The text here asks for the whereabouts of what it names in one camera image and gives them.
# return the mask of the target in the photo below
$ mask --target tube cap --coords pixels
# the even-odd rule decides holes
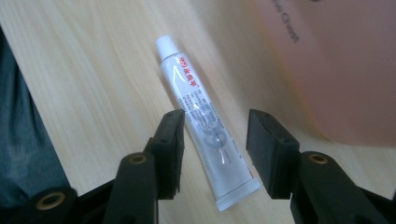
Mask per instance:
[[[172,54],[179,53],[172,37],[170,35],[163,35],[157,39],[157,49],[160,52],[161,61]]]

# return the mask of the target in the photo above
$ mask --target wooden surface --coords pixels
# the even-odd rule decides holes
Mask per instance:
[[[220,116],[245,151],[248,110],[273,114],[301,151],[334,157],[355,183],[391,198],[396,151],[352,147],[316,133],[249,1],[2,1],[0,22],[70,184],[83,194],[115,177],[177,108],[155,40],[190,55]],[[291,223],[289,201],[264,189],[223,213],[185,132],[181,192],[160,223]]]

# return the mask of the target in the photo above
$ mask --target blue jeans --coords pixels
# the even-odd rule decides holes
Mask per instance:
[[[0,210],[21,206],[52,187],[70,186],[1,31]]]

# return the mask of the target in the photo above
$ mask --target table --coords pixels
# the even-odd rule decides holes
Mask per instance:
[[[352,180],[391,198],[396,150],[346,146],[315,131],[249,1],[2,1],[0,22],[73,188],[115,177],[142,151],[164,113],[178,108],[155,40],[188,53],[225,125],[245,151],[248,110],[273,114],[301,151],[335,158]],[[160,201],[160,223],[291,223],[289,201],[264,189],[218,212],[190,136],[181,192]]]

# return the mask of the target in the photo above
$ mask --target person's leg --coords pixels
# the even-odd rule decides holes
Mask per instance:
[[[70,187],[11,49],[0,34],[0,210]]]

